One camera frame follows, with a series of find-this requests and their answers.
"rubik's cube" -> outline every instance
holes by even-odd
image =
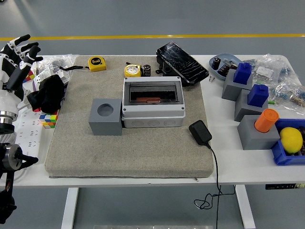
[[[39,120],[41,121],[41,124],[43,125],[44,128],[46,129],[53,129],[55,128],[58,115],[59,115],[59,110],[55,111],[52,114],[46,114],[46,113],[41,113]]]
[[[29,81],[29,80],[32,80],[35,78],[35,75],[33,74],[33,72],[30,70],[29,74],[27,75],[27,77],[25,77],[23,83]]]

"table leg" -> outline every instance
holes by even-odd
[[[245,229],[255,229],[254,219],[244,185],[236,185],[236,196]]]
[[[61,229],[73,229],[74,215],[76,210],[78,187],[68,189],[65,211],[63,213]]]

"lemon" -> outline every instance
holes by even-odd
[[[303,144],[301,132],[292,127],[286,127],[280,132],[281,142],[284,150],[289,154],[299,151]]]

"gray floor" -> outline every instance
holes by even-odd
[[[0,38],[164,35],[305,34],[300,0],[5,0],[0,3]],[[280,54],[305,85],[304,37],[46,40],[42,55],[155,54],[170,40],[189,54]],[[80,190],[75,228],[96,224],[201,224],[215,226],[215,207],[199,211],[194,198],[214,187],[86,188]],[[258,229],[304,228],[305,189],[266,191],[247,186]],[[67,189],[14,189],[17,210],[1,228],[60,228]],[[236,196],[220,200],[219,228],[242,228]]]

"yellow floor line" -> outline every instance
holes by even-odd
[[[176,34],[176,35],[107,35],[107,36],[52,36],[31,37],[30,40],[106,40],[106,39],[160,39],[160,38],[281,38],[305,37],[305,33],[278,34]],[[11,41],[14,37],[3,37],[0,41]]]

